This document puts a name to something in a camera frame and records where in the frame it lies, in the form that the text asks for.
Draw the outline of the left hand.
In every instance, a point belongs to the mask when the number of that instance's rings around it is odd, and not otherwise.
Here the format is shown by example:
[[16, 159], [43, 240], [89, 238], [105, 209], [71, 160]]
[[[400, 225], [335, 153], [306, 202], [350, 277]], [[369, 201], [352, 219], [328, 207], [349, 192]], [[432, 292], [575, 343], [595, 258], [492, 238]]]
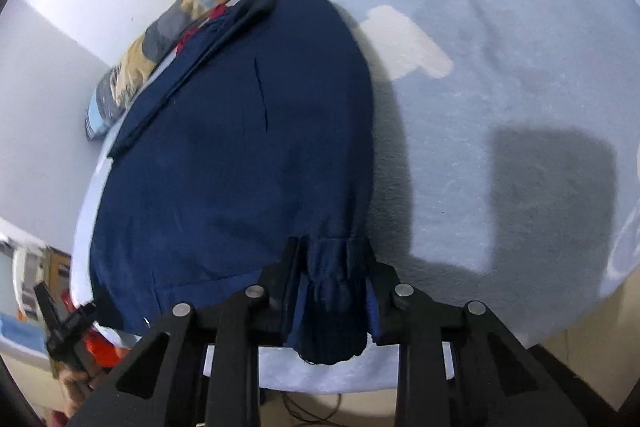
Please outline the left hand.
[[66, 365], [58, 371], [58, 382], [64, 397], [64, 414], [71, 418], [87, 399], [88, 394], [99, 387], [107, 373], [104, 371], [96, 376], [89, 376], [85, 372], [74, 371]]

